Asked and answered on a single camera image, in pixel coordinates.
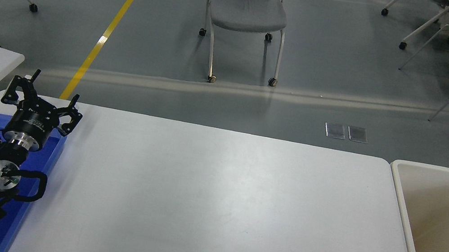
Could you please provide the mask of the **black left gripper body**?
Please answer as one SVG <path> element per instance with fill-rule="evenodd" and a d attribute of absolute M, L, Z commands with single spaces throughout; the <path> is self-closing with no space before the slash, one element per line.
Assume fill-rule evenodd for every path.
<path fill-rule="evenodd" d="M 16 104 L 13 118 L 2 130 L 5 140 L 23 140 L 43 146 L 55 128 L 57 113 L 53 110 L 36 111 L 29 106 Z"/>

